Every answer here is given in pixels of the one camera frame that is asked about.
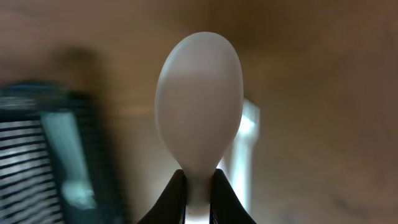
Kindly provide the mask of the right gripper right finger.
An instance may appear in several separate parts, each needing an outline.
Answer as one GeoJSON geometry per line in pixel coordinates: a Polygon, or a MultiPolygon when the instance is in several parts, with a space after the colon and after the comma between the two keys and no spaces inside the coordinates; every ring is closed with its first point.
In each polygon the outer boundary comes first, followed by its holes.
{"type": "Polygon", "coordinates": [[[256,224],[241,205],[221,169],[216,169],[212,177],[210,224],[256,224]]]}

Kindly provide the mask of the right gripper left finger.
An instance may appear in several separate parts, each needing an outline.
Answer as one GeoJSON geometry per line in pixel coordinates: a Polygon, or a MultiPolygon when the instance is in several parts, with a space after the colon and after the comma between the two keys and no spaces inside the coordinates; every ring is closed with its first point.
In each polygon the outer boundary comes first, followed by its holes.
{"type": "Polygon", "coordinates": [[[137,224],[184,224],[187,178],[183,170],[174,172],[154,206],[137,224]]]}

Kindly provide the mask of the black plastic basket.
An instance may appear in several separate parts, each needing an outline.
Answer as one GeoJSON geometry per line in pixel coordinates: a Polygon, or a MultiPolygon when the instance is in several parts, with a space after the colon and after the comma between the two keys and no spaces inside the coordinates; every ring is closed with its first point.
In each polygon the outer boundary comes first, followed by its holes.
{"type": "Polygon", "coordinates": [[[90,95],[38,80],[1,88],[1,222],[129,222],[108,141],[90,95]],[[62,195],[66,172],[40,118],[57,112],[71,112],[77,121],[95,193],[94,209],[77,209],[62,195]]]}

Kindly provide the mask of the white wide spoon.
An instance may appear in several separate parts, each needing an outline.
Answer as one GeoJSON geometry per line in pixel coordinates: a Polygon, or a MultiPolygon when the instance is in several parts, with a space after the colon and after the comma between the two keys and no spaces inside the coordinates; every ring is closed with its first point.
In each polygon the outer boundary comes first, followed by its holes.
{"type": "Polygon", "coordinates": [[[187,222],[209,223],[211,178],[238,131],[243,74],[223,36],[197,32],[167,57],[155,94],[159,136],[187,178],[187,222]]]}

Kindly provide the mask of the pale green fork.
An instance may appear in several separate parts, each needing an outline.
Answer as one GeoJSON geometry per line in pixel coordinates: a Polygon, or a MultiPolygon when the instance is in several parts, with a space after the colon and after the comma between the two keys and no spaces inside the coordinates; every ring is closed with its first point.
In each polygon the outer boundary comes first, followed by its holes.
{"type": "Polygon", "coordinates": [[[61,190],[65,200],[80,210],[96,208],[77,121],[71,112],[44,113],[41,122],[51,148],[65,169],[61,190]]]}

